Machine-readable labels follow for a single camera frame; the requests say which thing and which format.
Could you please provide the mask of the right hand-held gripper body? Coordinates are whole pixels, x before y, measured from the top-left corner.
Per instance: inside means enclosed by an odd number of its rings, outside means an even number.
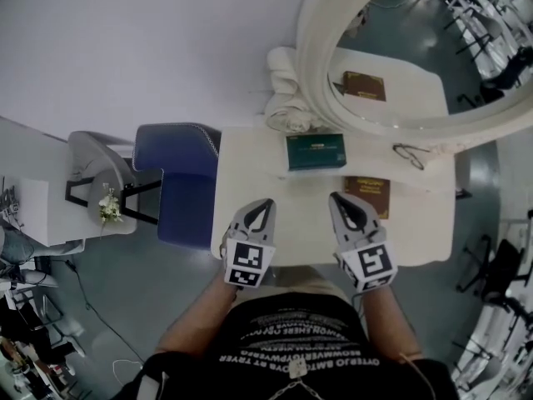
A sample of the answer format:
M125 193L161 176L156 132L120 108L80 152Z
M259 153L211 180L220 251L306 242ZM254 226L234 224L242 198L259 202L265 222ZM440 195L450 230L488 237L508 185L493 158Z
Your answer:
M340 269L348 276L357 294L383 288L398 273L396 255L387 235L373 232L365 237L355 234L336 235L333 254Z

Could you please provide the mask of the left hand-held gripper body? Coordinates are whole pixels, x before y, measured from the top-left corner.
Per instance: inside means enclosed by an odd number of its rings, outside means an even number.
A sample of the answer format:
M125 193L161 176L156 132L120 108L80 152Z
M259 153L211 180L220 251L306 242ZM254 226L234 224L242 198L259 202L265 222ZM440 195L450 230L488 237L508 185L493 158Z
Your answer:
M258 288L275 251L273 244L228 236L222 247L224 282L240 288Z

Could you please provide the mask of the white vanity dressing table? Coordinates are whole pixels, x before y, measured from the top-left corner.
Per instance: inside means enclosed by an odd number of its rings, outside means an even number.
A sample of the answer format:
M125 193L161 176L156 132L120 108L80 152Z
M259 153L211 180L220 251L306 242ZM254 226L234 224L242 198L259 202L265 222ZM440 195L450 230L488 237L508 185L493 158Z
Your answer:
M276 203L273 265L333 263L336 237L328 207L330 193L344 188L344 177L391 182L390 216L383 221L401 266L445 261L451 255L456 172L451 155L419 153L420 171L392 151L387 142L344 137L346 165L316 171L320 177L278 179L288 170L286 137L262 127L222 131L211 250L219 254L222 236L244 205L263 198Z

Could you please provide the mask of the person's right forearm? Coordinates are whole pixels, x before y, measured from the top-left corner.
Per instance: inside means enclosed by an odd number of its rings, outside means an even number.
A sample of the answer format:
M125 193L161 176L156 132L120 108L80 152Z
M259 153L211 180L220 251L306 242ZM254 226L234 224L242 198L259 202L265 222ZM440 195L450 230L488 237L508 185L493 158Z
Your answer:
M384 357L397 362L423 358L420 344L389 286L362 296L370 342Z

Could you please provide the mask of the person's left forearm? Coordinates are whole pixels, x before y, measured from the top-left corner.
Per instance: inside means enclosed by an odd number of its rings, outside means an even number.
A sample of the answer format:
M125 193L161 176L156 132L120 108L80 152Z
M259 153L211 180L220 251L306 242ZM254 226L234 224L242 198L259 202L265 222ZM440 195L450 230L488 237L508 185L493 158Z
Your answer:
M237 286L227 284L220 270L194 303L165 331L156 353L203 356L232 308L236 294Z

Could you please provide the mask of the brown book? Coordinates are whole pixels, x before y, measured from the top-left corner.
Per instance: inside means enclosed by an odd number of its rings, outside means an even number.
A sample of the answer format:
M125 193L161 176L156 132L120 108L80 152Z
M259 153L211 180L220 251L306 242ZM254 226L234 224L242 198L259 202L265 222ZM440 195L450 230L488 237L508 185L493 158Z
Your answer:
M370 203L381 220L390 216L391 182L375 177L344 177L344 191Z

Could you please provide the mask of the person's beige trousers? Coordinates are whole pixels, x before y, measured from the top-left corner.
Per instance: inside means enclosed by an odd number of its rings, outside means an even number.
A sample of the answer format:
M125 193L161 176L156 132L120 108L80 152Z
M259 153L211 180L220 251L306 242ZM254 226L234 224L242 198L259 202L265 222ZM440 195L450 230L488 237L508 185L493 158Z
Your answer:
M348 303L347 295L335 284L324 278L310 266L279 267L273 271L273 280L261 286L263 293L308 293L330 295Z

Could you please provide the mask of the blue chair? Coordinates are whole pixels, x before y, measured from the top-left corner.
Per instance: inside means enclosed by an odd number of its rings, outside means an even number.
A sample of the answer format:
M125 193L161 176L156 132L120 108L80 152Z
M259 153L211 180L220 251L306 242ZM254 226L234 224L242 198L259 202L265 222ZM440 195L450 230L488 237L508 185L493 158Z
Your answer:
M210 248L221 139L221 131L194 122L138 128L133 168L162 172L159 240L183 248Z

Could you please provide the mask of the black eyeglasses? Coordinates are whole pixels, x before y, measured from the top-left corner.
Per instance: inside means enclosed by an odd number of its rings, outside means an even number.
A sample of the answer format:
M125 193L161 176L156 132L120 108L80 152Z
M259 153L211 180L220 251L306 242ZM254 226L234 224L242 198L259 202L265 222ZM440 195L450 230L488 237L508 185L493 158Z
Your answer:
M418 157L418 154L427 154L430 152L429 150L404 143L395 143L392 145L392 151L399 157L407 160L413 167L417 168L418 170L425 170L425 164Z

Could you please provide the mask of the person's black printed T-shirt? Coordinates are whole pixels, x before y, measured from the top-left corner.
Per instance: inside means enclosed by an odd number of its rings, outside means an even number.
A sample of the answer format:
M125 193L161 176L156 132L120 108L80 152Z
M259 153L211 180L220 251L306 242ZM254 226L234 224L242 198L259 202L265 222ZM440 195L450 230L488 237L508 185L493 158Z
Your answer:
M242 303L204 357L151 356L112 400L459 400L447 367L399 363L368 341L338 297L288 293Z

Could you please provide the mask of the dark green box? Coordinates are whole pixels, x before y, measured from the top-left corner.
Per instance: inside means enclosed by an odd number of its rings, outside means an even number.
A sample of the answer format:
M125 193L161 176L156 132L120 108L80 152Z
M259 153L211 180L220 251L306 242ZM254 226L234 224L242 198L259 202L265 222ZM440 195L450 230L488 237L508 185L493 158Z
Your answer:
M289 171L342 168L346 165L346 149L342 134L286 136Z

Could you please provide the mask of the white flower bouquet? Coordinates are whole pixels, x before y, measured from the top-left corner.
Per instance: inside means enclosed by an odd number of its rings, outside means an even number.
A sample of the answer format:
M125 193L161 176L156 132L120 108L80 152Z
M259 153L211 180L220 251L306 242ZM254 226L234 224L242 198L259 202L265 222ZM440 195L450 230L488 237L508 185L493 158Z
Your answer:
M99 218L102 223L100 237L102 237L104 229L109 223L123 222L120 211L120 202L115 196L115 189L106 182L102 185L102 188L105 194L98 202Z

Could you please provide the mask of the black folding chair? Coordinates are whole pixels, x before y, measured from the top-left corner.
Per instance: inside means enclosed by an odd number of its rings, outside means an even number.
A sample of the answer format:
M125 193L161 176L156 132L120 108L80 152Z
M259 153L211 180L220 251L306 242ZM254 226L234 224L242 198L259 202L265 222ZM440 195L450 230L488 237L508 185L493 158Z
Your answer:
M496 251L492 248L492 238L486 234L472 249L463 247L471 263L478 264L476 275L466 284L456 284L456 291L465 293L476 286L474 295L484 303L492 306L511 309L517 306L518 300L508 297L506 292L514 281L527 282L527 275L521 276L519 270L525 250L518 249L508 240L499 243Z

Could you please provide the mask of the grey chair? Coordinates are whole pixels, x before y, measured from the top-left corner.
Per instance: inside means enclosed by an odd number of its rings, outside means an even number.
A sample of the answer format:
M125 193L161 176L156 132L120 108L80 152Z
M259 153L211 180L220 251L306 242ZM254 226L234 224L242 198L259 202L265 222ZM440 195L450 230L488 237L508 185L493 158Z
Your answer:
M73 132L67 140L72 154L72 172L66 182L65 200L86 208L89 220L101 232L98 202L104 197L102 185L115 189L123 222L109 223L103 234L134 233L139 222L156 225L158 219L139 210L142 193L159 188L160 181L140 185L126 160L97 136L89 132Z

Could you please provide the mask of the white and black machine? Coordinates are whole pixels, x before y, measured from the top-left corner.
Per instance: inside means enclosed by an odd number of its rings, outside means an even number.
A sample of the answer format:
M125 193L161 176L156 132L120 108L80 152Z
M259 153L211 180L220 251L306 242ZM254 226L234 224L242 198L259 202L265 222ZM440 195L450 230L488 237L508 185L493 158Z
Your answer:
M8 265L0 269L0 293L33 287L57 288L58 284L51 275L31 269L21 269Z

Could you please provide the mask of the white machine frame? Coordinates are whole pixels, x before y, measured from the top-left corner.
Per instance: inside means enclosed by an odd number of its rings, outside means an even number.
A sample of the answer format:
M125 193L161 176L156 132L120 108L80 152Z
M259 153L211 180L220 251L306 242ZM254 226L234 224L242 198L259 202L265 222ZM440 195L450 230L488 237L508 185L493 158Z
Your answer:
M533 329L513 312L483 307L472 333L452 345L461 351L451 371L460 400L523 400L533 388Z

